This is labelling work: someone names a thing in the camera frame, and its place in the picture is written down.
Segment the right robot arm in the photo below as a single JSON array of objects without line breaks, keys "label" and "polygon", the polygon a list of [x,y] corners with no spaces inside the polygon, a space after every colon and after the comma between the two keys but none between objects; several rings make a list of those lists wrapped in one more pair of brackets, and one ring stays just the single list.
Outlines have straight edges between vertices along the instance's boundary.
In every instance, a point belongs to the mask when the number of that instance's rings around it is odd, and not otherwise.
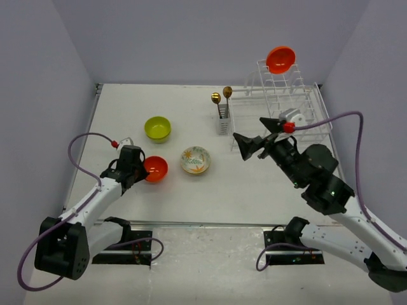
[{"label": "right robot arm", "polygon": [[397,235],[361,205],[354,190],[334,174],[338,160],[323,144],[312,144],[299,152],[291,135],[293,122],[261,118],[270,130],[267,137],[245,137],[234,133],[243,160],[257,151],[259,159],[271,157],[301,197],[316,212],[337,221],[353,237],[331,233],[301,217],[294,217],[284,229],[282,246],[292,250],[327,251],[361,270],[378,286],[390,292],[406,290],[406,239]]}]

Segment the green bowl front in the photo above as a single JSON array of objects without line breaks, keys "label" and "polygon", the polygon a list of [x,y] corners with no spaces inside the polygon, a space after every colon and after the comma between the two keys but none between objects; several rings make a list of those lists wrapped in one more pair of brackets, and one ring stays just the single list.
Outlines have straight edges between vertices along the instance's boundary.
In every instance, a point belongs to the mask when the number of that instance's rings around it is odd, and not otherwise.
[{"label": "green bowl front", "polygon": [[152,143],[163,144],[166,143],[170,138],[171,133],[147,133],[146,136]]}]

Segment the floral white bowl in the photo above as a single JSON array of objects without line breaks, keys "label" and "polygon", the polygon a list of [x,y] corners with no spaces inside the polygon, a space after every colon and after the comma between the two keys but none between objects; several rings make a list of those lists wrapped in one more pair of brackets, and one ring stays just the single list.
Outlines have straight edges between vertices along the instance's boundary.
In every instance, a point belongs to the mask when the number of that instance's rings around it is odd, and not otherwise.
[{"label": "floral white bowl", "polygon": [[211,161],[208,150],[200,146],[191,146],[181,154],[181,168],[190,168],[196,171],[209,169]]}]

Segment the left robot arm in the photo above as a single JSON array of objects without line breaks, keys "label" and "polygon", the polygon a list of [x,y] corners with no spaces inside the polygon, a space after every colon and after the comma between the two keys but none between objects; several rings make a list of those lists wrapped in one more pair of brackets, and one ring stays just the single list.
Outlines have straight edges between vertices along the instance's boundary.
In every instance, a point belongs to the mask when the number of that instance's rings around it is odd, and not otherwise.
[{"label": "left robot arm", "polygon": [[47,217],[39,229],[35,268],[77,280],[101,251],[112,245],[119,250],[128,248],[132,242],[129,221],[108,217],[101,226],[94,224],[111,204],[148,176],[144,160],[140,147],[123,146],[118,159],[100,174],[87,198],[57,218]]}]

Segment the orange bowl back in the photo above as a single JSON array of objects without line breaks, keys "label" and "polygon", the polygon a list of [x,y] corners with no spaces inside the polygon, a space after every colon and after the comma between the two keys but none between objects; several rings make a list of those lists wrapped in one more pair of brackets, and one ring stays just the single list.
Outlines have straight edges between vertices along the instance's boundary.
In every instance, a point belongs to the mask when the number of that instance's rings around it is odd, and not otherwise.
[{"label": "orange bowl back", "polygon": [[266,66],[272,74],[287,72],[296,61],[296,54],[288,46],[278,46],[272,49],[266,57]]}]

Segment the orange bowl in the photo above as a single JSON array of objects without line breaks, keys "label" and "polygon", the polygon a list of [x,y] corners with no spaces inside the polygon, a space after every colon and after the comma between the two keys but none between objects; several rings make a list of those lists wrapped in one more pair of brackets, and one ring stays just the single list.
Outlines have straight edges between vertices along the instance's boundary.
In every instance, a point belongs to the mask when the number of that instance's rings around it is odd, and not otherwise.
[{"label": "orange bowl", "polygon": [[296,54],[288,46],[278,46],[272,49],[266,57],[266,66],[272,74],[287,72],[296,61]]},{"label": "orange bowl", "polygon": [[149,156],[144,162],[144,167],[148,172],[145,178],[147,182],[161,182],[168,174],[169,166],[166,160],[160,156]]}]

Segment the green bowl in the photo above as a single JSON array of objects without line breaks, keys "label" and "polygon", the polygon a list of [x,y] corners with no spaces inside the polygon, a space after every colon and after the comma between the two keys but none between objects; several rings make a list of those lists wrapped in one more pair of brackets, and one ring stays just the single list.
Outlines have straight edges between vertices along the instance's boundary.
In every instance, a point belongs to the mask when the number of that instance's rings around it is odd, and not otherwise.
[{"label": "green bowl", "polygon": [[171,133],[147,133],[146,136],[152,143],[163,144],[166,143],[170,138]]},{"label": "green bowl", "polygon": [[144,124],[145,134],[153,140],[161,140],[168,137],[171,130],[170,121],[163,116],[149,118]]}]

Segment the green bowl back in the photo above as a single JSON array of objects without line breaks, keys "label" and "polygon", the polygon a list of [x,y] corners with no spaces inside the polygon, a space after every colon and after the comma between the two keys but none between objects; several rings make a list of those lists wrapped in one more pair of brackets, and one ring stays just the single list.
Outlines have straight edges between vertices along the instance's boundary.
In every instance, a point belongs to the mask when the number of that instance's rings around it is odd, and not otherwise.
[{"label": "green bowl back", "polygon": [[144,124],[145,134],[153,140],[161,140],[168,137],[171,130],[170,121],[163,116],[149,118]]}]

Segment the orange bowl front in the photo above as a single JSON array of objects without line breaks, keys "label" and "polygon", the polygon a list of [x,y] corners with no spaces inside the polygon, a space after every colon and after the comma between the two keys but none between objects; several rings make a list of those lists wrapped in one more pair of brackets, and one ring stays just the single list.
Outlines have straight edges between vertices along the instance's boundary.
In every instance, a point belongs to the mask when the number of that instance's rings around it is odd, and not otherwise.
[{"label": "orange bowl front", "polygon": [[169,166],[166,160],[160,156],[149,156],[144,162],[144,167],[148,172],[145,178],[147,182],[161,182],[168,174]]}]

